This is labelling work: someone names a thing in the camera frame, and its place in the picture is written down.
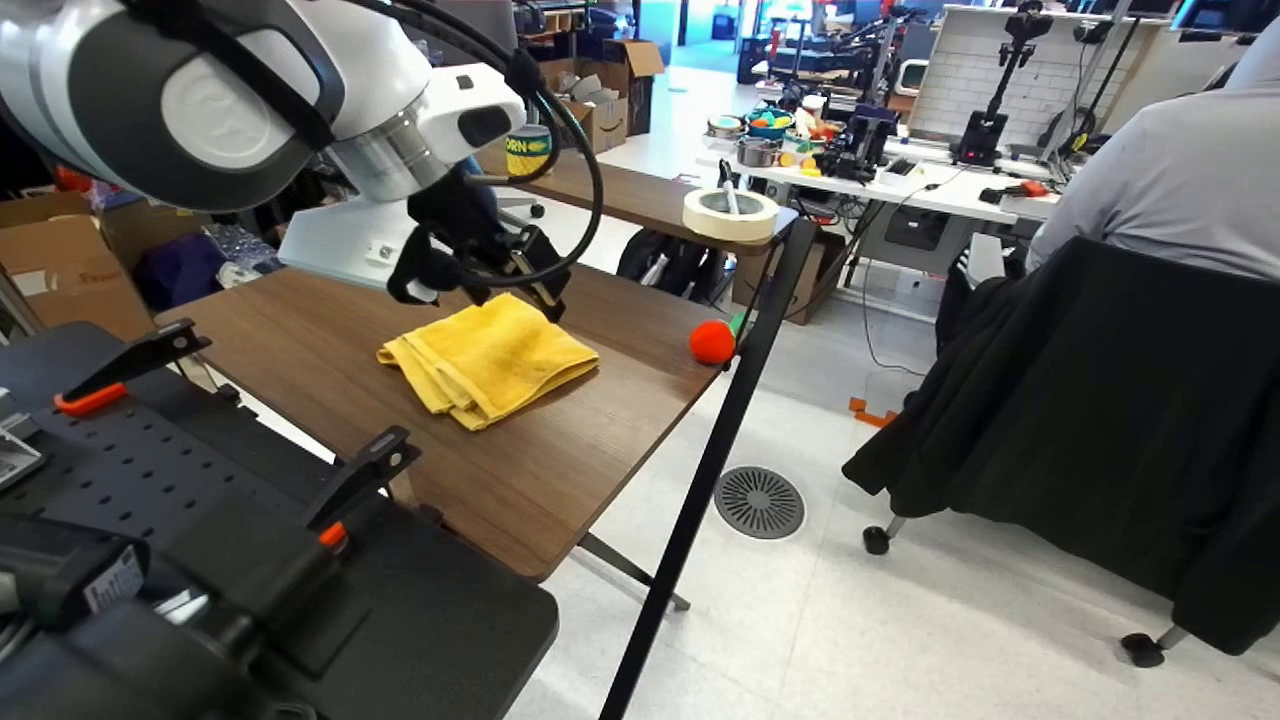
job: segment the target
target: laboratory room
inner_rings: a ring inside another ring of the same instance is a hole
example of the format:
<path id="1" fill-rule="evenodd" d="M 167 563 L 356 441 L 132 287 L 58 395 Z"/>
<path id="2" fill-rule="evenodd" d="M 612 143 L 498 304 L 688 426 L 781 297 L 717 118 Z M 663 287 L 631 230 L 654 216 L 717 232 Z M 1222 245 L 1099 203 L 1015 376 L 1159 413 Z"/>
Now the laboratory room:
<path id="1" fill-rule="evenodd" d="M 0 720 L 1280 717 L 1280 0 L 0 0 Z"/>

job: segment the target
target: black office chair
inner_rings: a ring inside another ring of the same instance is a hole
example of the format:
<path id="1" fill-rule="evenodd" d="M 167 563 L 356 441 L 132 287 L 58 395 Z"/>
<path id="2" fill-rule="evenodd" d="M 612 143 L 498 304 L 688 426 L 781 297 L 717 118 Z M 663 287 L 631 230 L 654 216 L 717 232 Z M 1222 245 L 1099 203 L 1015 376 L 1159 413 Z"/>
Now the black office chair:
<path id="1" fill-rule="evenodd" d="M 1067 245 L 971 297 L 902 413 L 845 476 L 891 492 L 866 530 L 943 508 L 1023 526 L 1175 606 L 1124 637 L 1140 668 L 1199 637 L 1247 651 L 1280 621 L 1280 286 Z"/>

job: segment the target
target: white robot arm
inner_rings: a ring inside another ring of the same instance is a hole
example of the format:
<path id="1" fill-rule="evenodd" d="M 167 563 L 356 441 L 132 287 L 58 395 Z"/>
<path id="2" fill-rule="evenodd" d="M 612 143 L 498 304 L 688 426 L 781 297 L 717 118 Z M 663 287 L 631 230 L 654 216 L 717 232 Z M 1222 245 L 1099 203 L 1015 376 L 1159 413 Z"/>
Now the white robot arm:
<path id="1" fill-rule="evenodd" d="M 408 202 L 525 126 L 497 68 L 431 68 L 347 0 L 0 0 L 0 105 L 45 153 L 207 213 L 272 202 L 317 153 Z"/>

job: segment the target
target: gray shirt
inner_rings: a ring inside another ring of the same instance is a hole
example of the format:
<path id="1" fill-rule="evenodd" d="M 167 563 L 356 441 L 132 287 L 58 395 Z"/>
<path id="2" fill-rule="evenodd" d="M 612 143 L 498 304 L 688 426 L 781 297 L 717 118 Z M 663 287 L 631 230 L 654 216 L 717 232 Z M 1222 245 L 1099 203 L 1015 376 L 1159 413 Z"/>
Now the gray shirt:
<path id="1" fill-rule="evenodd" d="M 1077 237 L 1280 281 L 1280 20 L 1226 90 L 1134 112 L 1077 171 L 1028 267 Z"/>

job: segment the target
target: yellow cloth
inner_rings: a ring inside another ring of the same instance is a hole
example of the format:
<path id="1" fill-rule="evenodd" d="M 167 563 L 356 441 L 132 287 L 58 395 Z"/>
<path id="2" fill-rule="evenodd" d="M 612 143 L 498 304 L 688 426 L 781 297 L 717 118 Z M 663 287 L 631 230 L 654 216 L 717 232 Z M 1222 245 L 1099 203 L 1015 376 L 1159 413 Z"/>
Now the yellow cloth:
<path id="1" fill-rule="evenodd" d="M 377 353 L 403 371 L 429 413 L 481 434 L 538 395 L 590 376 L 596 353 L 515 297 L 403 331 Z"/>

